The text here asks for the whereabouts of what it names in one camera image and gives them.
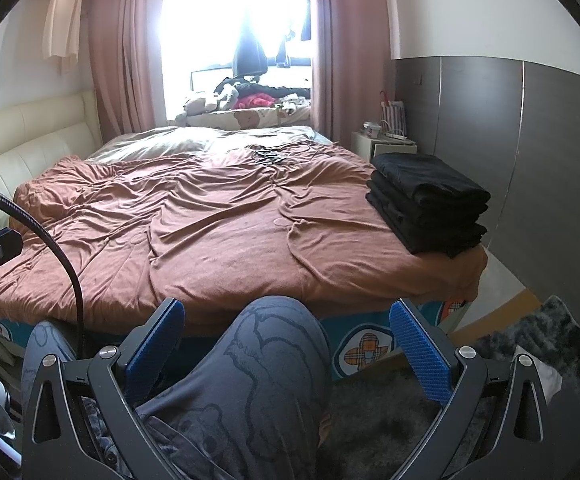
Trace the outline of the black pants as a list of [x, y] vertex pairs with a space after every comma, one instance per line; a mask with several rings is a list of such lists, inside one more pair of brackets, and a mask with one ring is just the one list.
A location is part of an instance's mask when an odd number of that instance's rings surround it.
[[385, 153], [371, 160], [391, 188], [419, 206], [441, 203], [486, 205], [485, 188], [432, 155]]

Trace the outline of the grey fluffy rug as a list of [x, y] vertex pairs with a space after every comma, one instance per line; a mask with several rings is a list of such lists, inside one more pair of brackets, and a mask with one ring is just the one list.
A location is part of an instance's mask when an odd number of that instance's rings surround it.
[[580, 325], [559, 297], [452, 345], [454, 392], [427, 399], [404, 352], [334, 385], [322, 479], [561, 479], [580, 457]]

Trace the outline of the grey patterned trouser leg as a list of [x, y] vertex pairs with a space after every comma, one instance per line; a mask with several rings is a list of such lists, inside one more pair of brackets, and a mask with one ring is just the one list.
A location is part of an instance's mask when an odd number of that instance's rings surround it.
[[[76, 327], [36, 324], [26, 346], [22, 396], [46, 356], [76, 361]], [[189, 374], [134, 408], [160, 459], [176, 479], [317, 479], [320, 424], [329, 399], [329, 346], [317, 318], [299, 300], [268, 296], [247, 305]], [[23, 479], [156, 479], [159, 469], [130, 468], [99, 406], [83, 401], [85, 445], [93, 450], [31, 463]]]

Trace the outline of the cream padded headboard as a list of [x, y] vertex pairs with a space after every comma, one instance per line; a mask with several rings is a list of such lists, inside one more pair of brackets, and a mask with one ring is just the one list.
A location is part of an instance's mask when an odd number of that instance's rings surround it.
[[92, 90], [0, 110], [0, 193], [12, 197], [64, 156], [86, 158], [101, 148]]

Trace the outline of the stack of folded black clothes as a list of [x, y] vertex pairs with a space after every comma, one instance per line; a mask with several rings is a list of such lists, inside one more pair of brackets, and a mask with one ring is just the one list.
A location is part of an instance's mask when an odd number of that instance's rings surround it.
[[439, 252], [456, 258], [480, 244], [487, 232], [485, 226], [476, 222], [447, 219], [443, 214], [432, 214], [431, 218], [422, 214], [416, 219], [398, 209], [375, 182], [369, 180], [367, 185], [366, 200], [413, 255]]

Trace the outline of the rust orange bed blanket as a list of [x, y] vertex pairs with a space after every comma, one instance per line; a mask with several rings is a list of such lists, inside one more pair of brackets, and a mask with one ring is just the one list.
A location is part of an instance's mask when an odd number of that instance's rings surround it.
[[487, 256], [413, 255], [366, 200], [371, 166], [337, 145], [277, 148], [262, 165], [240, 150], [223, 165], [178, 154], [116, 164], [60, 159], [14, 201], [69, 258], [70, 280], [24, 232], [0, 268], [0, 318], [45, 318], [123, 335], [166, 298], [190, 336], [221, 333], [252, 300], [283, 295], [319, 316], [372, 312], [406, 297], [476, 297]]

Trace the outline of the beige duvet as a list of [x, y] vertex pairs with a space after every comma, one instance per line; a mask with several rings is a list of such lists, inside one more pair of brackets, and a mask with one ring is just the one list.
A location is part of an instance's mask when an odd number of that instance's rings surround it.
[[187, 154], [212, 159], [226, 157], [230, 152], [248, 146], [275, 146], [311, 141], [330, 144], [322, 134], [308, 126], [220, 130], [207, 127], [164, 127], [126, 133], [104, 144], [87, 157], [98, 164], [115, 164], [160, 156]]

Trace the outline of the cream bedside nightstand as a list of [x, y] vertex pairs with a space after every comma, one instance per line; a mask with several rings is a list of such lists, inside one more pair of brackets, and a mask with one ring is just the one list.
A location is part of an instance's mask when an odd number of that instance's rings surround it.
[[410, 140], [398, 140], [389, 136], [370, 138], [362, 132], [352, 133], [351, 151], [366, 162], [386, 153], [417, 154], [417, 144]]

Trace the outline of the pile of toys and clothes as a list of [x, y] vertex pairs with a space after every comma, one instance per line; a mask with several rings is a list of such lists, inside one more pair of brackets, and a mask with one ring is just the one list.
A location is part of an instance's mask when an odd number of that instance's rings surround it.
[[303, 104], [311, 99], [306, 87], [274, 87], [259, 82], [258, 76], [225, 78], [212, 91], [189, 93], [174, 115], [182, 124], [195, 117], [227, 110], [249, 110], [256, 107], [279, 107], [285, 102]]

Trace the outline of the bear print cushion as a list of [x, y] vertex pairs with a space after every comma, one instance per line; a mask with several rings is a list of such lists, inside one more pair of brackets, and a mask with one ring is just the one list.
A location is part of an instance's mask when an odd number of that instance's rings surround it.
[[273, 128], [285, 125], [308, 126], [311, 123], [309, 105], [296, 108], [256, 107], [246, 110], [220, 110], [186, 118], [189, 127], [220, 130]]

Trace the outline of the left pink curtain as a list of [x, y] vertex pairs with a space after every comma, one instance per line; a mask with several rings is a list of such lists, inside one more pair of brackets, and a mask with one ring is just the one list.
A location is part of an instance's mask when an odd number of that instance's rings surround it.
[[163, 0], [87, 0], [92, 80], [104, 141], [166, 124], [157, 18]]

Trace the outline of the pink curtain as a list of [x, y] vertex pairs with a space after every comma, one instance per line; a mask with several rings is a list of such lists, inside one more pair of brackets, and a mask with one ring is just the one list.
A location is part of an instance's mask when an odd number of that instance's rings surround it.
[[364, 122], [381, 118], [394, 91], [387, 0], [311, 0], [311, 124], [348, 148]]
[[87, 0], [92, 80], [104, 141], [166, 124], [157, 18], [163, 0]]

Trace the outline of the right pink curtain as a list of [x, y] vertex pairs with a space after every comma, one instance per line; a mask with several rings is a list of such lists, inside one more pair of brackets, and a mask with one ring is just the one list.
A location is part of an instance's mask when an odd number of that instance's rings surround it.
[[311, 0], [311, 124], [348, 148], [364, 122], [381, 118], [394, 91], [387, 0]]

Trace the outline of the hanging dark garment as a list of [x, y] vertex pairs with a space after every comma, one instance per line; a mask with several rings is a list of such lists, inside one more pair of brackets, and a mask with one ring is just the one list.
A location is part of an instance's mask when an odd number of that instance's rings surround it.
[[262, 76], [267, 73], [268, 61], [262, 45], [249, 24], [242, 26], [235, 55], [232, 60], [232, 75], [235, 78]]

